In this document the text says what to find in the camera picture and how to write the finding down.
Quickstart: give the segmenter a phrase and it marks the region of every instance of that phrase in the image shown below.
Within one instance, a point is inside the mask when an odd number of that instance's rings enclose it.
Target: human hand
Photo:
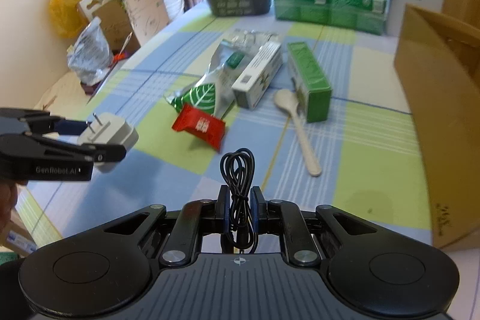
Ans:
[[[26,185],[27,182],[18,182],[20,185]],[[18,200],[17,184],[13,181],[0,179],[0,232],[3,231],[8,221],[12,208]]]

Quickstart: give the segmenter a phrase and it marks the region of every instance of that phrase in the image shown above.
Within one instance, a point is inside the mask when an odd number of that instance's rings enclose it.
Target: red packet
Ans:
[[[187,131],[220,151],[220,144],[225,134],[225,123],[185,103],[172,129],[177,132]]]

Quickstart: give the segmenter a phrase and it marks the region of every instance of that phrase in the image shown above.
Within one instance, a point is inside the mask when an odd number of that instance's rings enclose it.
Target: white power plug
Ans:
[[[78,144],[121,144],[127,152],[138,141],[138,133],[123,118],[111,113],[96,115],[95,121],[78,137]],[[95,163],[101,172],[110,172],[117,163]]]

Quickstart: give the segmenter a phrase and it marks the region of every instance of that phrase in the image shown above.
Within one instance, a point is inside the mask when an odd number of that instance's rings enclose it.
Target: tablecloth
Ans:
[[[305,169],[293,124],[273,103],[292,88],[283,66],[253,111],[233,107],[220,153],[171,129],[176,111],[163,96],[197,80],[225,32],[274,31],[285,43],[305,41],[333,86],[327,121],[304,124],[323,174]],[[422,156],[401,84],[393,68],[398,40],[264,16],[211,15],[201,3],[175,20],[113,75],[78,119],[112,112],[134,125],[139,141],[114,171],[94,170],[88,183],[31,182],[18,211],[38,245],[77,234],[150,204],[180,209],[190,200],[215,199],[223,183],[223,153],[247,147],[255,155],[254,185],[266,199],[296,202],[303,210],[336,207],[431,243],[428,190]],[[215,238],[204,249],[219,251]],[[262,238],[259,252],[278,250]],[[457,320],[480,316],[480,250],[452,255],[462,285],[451,307]]]

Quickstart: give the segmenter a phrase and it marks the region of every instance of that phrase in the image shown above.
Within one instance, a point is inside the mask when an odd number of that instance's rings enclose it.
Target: plastic spoon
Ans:
[[[286,111],[292,117],[307,170],[311,176],[319,176],[322,173],[322,169],[320,164],[318,164],[314,151],[311,149],[307,135],[297,114],[297,107],[299,105],[297,96],[290,90],[284,88],[275,93],[274,102],[278,108]]]

